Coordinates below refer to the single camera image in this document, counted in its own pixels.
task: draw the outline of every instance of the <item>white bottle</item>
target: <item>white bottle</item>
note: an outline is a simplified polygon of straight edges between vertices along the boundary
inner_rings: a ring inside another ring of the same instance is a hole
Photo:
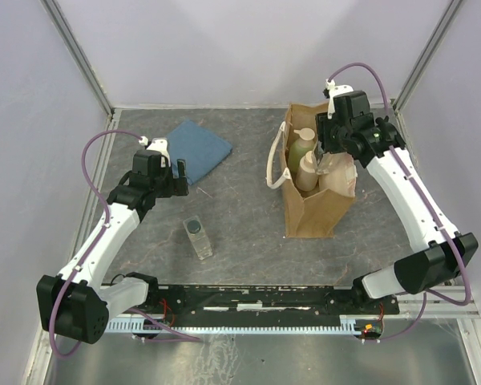
[[[301,191],[312,191],[317,186],[317,161],[312,151],[308,151],[299,162],[296,186]]]

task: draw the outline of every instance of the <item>paper bag handle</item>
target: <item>paper bag handle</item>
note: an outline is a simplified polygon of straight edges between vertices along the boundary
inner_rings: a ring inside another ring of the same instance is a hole
[[[267,169],[265,170],[265,179],[267,181],[267,186],[272,189],[279,188],[283,182],[286,180],[292,179],[290,175],[290,170],[288,167],[285,167],[285,170],[283,170],[283,173],[281,176],[278,178],[276,182],[273,183],[273,159],[274,159],[274,153],[276,152],[276,148],[278,147],[278,143],[280,142],[280,138],[283,136],[285,133],[285,122],[281,123],[280,128],[278,128],[278,133],[276,135],[276,138],[274,138],[273,145],[271,146],[271,149],[269,150],[269,158],[267,159]]]

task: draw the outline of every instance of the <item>black mounting plate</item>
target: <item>black mounting plate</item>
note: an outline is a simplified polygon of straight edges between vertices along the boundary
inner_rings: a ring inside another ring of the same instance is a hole
[[[340,315],[379,315],[380,303],[399,314],[394,296],[358,305],[353,298],[349,287],[159,285],[158,300],[139,308],[161,314],[165,299],[175,327],[340,326]]]

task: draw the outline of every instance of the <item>white cable clip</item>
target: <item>white cable clip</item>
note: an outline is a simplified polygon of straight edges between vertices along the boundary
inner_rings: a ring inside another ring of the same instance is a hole
[[[335,81],[333,79],[331,79],[331,81],[328,81],[328,79],[326,79],[326,90],[331,90],[335,87]]]
[[[141,140],[139,141],[139,144],[146,147],[149,143],[149,140],[146,136],[141,136]]]

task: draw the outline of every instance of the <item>white wall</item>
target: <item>white wall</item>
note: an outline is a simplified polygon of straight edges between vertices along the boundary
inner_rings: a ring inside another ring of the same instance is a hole
[[[35,287],[68,259],[87,191],[80,152],[105,122],[41,3],[1,0],[0,384],[22,378]]]
[[[465,2],[403,115],[426,185],[479,240],[468,270],[481,313],[481,0]]]
[[[115,106],[322,100],[353,61],[396,97],[448,0],[59,0]],[[376,96],[362,69],[343,78]]]

